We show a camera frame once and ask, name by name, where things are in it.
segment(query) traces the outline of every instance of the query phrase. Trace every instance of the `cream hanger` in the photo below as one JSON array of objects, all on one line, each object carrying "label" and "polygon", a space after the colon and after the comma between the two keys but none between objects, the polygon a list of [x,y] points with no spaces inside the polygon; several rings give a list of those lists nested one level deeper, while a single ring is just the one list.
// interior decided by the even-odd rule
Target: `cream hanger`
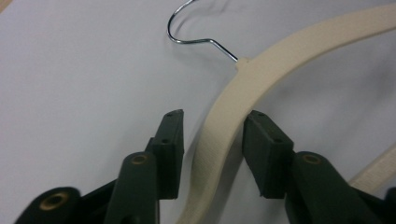
[{"label": "cream hanger", "polygon": [[0,13],[12,2],[12,0],[0,0]]},{"label": "cream hanger", "polygon": [[[183,41],[171,35],[172,19],[194,1],[190,0],[172,15],[168,23],[169,37],[179,44],[211,43],[218,49],[224,49],[211,39]],[[252,60],[238,60],[236,57],[233,59],[228,55],[228,50],[222,50],[237,62],[238,73],[223,90],[206,117],[192,162],[190,193],[177,223],[200,223],[205,217],[237,131],[253,106],[278,81],[326,52],[394,29],[396,4],[389,4],[346,14],[305,28],[281,40]],[[393,147],[353,178],[352,185],[366,190],[378,188],[396,173],[395,162],[396,147]],[[373,175],[379,178],[372,181]]]}]

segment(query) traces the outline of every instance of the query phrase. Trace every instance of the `clip jaw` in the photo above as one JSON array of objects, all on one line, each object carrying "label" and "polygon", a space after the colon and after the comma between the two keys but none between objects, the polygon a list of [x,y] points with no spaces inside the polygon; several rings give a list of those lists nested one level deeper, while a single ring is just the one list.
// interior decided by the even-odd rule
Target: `clip jaw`
[{"label": "clip jaw", "polygon": [[80,197],[51,189],[25,209],[16,224],[159,223],[159,200],[178,195],[184,154],[183,111],[167,113],[145,151],[126,157],[119,178]]},{"label": "clip jaw", "polygon": [[292,150],[291,140],[263,113],[244,126],[243,152],[261,196],[286,197],[291,224],[396,223],[396,189],[386,200],[353,189],[328,160]]}]

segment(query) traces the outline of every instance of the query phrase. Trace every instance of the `metal hook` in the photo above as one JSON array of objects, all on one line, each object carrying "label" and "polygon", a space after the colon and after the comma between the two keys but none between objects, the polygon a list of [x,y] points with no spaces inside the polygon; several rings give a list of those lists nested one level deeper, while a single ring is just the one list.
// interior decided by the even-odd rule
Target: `metal hook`
[{"label": "metal hook", "polygon": [[186,2],[185,4],[183,4],[181,7],[179,7],[174,14],[171,16],[171,18],[169,19],[168,22],[168,29],[167,29],[167,33],[169,38],[177,43],[177,44],[204,44],[204,43],[210,43],[212,45],[214,45],[216,48],[218,48],[219,50],[221,50],[221,52],[223,52],[225,55],[227,55],[229,58],[231,58],[234,62],[238,62],[238,58],[236,58],[230,51],[228,51],[226,48],[224,48],[221,44],[219,44],[216,40],[214,39],[196,39],[196,40],[180,40],[180,39],[176,39],[172,36],[171,34],[171,26],[172,26],[172,21],[175,18],[175,16],[177,15],[177,13],[179,13],[184,7],[188,6],[189,4],[195,2],[196,0],[189,0],[188,2]]}]

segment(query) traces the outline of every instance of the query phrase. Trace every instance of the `chrome wire hook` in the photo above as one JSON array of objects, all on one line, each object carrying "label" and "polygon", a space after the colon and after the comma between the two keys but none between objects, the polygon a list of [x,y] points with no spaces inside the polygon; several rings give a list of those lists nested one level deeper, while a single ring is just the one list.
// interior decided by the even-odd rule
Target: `chrome wire hook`
[{"label": "chrome wire hook", "polygon": [[238,58],[235,57],[235,55],[233,55],[230,51],[228,51],[226,48],[224,48],[219,42],[217,42],[214,39],[209,39],[209,38],[205,38],[205,39],[195,39],[195,40],[180,40],[180,39],[176,39],[172,36],[171,34],[171,26],[172,26],[172,21],[175,18],[175,16],[177,15],[177,13],[179,13],[183,8],[187,7],[189,4],[195,2],[197,0],[189,0],[188,2],[186,2],[185,4],[183,4],[181,7],[179,7],[174,14],[172,14],[171,18],[169,19],[168,22],[168,29],[167,29],[167,33],[169,38],[177,43],[177,44],[185,44],[185,45],[189,45],[189,44],[204,44],[204,43],[209,43],[214,45],[216,48],[218,48],[219,50],[221,50],[221,52],[223,52],[225,55],[227,55],[229,58],[231,58],[235,63],[238,62]]}]

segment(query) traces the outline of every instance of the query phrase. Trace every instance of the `gray background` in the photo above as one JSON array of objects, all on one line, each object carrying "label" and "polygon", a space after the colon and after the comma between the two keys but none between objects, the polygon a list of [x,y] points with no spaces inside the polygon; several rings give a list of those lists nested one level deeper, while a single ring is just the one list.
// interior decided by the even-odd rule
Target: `gray background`
[{"label": "gray background", "polygon": [[[391,2],[200,0],[177,17],[174,31],[215,38],[253,58],[308,25]],[[15,221],[48,189],[86,194],[113,180],[124,157],[144,150],[163,114],[182,108],[180,197],[161,207],[162,223],[176,221],[200,127],[236,74],[214,47],[167,39],[168,18],[182,3],[14,0],[0,14],[0,223]],[[321,153],[349,179],[396,142],[395,40],[391,32],[328,53],[286,78],[257,109],[295,150]],[[259,197],[235,147],[205,223],[244,222],[287,219],[283,201]]]}]

